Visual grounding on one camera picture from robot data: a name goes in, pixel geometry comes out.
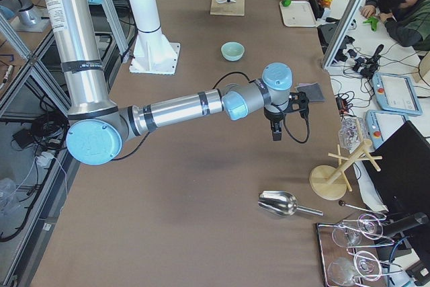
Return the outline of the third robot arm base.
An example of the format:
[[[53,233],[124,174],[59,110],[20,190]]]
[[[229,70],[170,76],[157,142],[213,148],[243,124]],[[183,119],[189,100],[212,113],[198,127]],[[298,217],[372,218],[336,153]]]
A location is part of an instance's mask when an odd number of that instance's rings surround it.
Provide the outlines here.
[[[49,23],[47,12],[32,0],[1,0],[1,13],[17,32],[43,32]]]

